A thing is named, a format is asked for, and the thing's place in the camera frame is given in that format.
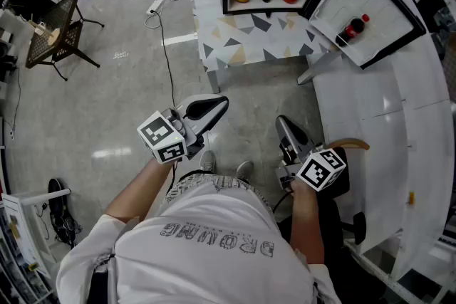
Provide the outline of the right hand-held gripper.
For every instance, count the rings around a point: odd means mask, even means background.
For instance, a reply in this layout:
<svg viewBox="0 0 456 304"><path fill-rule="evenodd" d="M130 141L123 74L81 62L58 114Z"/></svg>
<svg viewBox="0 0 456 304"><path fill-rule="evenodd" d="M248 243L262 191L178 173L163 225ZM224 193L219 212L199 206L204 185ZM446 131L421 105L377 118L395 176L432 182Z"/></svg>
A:
<svg viewBox="0 0 456 304"><path fill-rule="evenodd" d="M319 192L331 186L346 168L346 163L334 149L310 152L314 148L314 141L304 128L290 118L278 116L276 131L284 163L290 164L276 169L283 189L288 189L291 181L298 179ZM296 153L309 154L304 162L294 163Z"/></svg>

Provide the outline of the person's left forearm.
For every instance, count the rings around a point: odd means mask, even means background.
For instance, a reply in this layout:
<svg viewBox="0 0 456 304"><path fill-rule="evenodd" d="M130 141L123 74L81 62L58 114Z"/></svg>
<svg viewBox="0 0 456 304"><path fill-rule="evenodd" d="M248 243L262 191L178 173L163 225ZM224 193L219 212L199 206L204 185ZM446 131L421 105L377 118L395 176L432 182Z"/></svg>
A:
<svg viewBox="0 0 456 304"><path fill-rule="evenodd" d="M124 223L134 218L143 221L173 166L173 162L160 164L156 159L151 159L111 201L105 214Z"/></svg>

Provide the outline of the person's white printed shirt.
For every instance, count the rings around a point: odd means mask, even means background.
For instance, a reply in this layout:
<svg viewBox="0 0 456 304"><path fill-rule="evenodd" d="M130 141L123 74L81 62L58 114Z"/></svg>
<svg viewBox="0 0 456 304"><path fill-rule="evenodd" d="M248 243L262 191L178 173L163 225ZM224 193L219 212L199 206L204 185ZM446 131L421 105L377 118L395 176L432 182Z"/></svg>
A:
<svg viewBox="0 0 456 304"><path fill-rule="evenodd" d="M293 250L261 194L233 177L185 177L132 227L101 216L61 261L61 304L87 301L103 259L118 304L341 304L327 267Z"/></svg>

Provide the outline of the wooden stand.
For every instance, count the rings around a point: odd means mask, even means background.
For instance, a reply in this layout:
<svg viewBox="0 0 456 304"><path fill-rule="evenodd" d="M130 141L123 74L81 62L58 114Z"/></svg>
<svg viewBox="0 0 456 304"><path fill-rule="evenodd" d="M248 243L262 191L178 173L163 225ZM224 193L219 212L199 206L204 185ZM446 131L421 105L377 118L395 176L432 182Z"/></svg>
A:
<svg viewBox="0 0 456 304"><path fill-rule="evenodd" d="M34 33L36 33L38 36L44 37L47 40L49 46L52 46L56 43L61 33L60 28L54 28L53 30L50 30L47 27L41 28L38 25L42 21L35 23L33 20L29 20L28 22L34 27Z"/></svg>

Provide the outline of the triangle patterned table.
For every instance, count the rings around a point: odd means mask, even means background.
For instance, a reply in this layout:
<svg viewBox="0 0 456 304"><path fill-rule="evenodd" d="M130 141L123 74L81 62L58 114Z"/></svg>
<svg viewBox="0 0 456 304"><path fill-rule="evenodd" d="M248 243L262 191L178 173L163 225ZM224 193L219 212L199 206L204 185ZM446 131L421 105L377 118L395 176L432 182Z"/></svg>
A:
<svg viewBox="0 0 456 304"><path fill-rule="evenodd" d="M319 56L330 41L296 12L224 15L220 0L191 0L202 62L213 93L217 71L298 56Z"/></svg>

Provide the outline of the white metal rack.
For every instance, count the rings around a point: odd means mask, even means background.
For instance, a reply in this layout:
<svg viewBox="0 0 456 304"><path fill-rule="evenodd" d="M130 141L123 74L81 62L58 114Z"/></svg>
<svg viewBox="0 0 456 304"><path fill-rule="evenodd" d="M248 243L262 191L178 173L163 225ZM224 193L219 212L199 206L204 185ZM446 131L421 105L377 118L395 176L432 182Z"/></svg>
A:
<svg viewBox="0 0 456 304"><path fill-rule="evenodd" d="M1 195L1 264L23 304L53 304L58 300L56 274L70 246L56 239L48 212L41 208L51 199L70 193L70 189L63 189Z"/></svg>

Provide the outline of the person's left grey shoe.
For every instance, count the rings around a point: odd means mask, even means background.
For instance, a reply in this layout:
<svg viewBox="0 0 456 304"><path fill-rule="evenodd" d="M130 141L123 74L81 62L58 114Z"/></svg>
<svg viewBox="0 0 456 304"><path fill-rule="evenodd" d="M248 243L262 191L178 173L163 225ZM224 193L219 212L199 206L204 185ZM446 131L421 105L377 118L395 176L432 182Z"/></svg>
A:
<svg viewBox="0 0 456 304"><path fill-rule="evenodd" d="M216 172L216 158L212 150L207 150L202 154L199 167L206 173L214 174Z"/></svg>

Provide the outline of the person's right grey shoe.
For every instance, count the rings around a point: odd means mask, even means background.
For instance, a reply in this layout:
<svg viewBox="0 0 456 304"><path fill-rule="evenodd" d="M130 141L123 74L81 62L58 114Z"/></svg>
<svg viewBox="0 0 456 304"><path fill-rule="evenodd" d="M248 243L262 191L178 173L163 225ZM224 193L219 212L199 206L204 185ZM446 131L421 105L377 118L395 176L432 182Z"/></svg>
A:
<svg viewBox="0 0 456 304"><path fill-rule="evenodd" d="M250 182L254 176L254 163L252 161L242 162L236 170L236 178L246 182Z"/></svg>

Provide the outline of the dark soda bottle red cap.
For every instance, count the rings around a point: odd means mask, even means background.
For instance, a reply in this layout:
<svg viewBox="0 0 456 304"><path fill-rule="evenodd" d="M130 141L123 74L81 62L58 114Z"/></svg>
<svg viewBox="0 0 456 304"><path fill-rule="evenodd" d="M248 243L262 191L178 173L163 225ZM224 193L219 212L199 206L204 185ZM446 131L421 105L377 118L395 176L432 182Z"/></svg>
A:
<svg viewBox="0 0 456 304"><path fill-rule="evenodd" d="M355 17L350 20L348 25L340 32L336 37L336 44L339 47L345 47L349 42L357 37L364 31L366 23L370 21L370 17L367 14L363 14L360 18Z"/></svg>

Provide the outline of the person's right forearm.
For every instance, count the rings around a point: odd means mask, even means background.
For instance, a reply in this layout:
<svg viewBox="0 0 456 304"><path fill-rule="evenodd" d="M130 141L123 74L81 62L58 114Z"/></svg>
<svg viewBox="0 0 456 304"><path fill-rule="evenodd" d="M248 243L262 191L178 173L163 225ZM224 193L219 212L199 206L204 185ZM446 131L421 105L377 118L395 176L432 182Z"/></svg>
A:
<svg viewBox="0 0 456 304"><path fill-rule="evenodd" d="M301 180L291 182L293 210L290 246L302 253L308 264L324 264L324 247L316 191Z"/></svg>

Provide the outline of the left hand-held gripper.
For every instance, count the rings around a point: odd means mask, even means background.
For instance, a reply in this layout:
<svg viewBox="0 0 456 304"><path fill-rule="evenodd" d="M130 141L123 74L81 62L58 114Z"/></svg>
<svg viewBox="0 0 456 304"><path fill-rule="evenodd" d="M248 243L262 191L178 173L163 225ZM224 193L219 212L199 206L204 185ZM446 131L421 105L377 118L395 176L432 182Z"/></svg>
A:
<svg viewBox="0 0 456 304"><path fill-rule="evenodd" d="M211 130L227 109L223 95L192 95L176 108L154 112L137 132L159 164L192 159L204 147L201 134Z"/></svg>

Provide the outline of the white curved counter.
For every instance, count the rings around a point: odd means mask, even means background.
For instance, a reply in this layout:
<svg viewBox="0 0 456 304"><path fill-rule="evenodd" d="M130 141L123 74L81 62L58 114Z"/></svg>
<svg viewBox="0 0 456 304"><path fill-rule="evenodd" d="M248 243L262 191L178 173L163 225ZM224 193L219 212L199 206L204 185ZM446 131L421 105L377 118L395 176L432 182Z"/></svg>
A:
<svg viewBox="0 0 456 304"><path fill-rule="evenodd" d="M415 2L404 1L425 26ZM456 146L450 95L430 33L426 29L367 68L337 48L311 69L325 140L352 137L370 145L352 155L351 192L338 202L346 218L365 214L366 238L357 251L388 248L394 258L389 279L414 270L454 290L456 248L440 238ZM414 206L409 192L415 193Z"/></svg>

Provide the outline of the person's grey shoe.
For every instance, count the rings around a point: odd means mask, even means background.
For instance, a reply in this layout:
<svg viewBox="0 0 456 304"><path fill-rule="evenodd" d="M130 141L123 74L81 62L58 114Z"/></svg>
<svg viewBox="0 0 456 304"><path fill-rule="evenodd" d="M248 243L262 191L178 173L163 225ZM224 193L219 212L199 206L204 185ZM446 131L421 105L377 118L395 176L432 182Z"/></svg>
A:
<svg viewBox="0 0 456 304"><path fill-rule="evenodd" d="M216 158L212 150L207 150L202 154L199 167L206 173L214 174L216 172Z"/></svg>
<svg viewBox="0 0 456 304"><path fill-rule="evenodd" d="M242 162L236 170L236 178L246 182L250 182L254 176L254 163L252 161Z"/></svg>

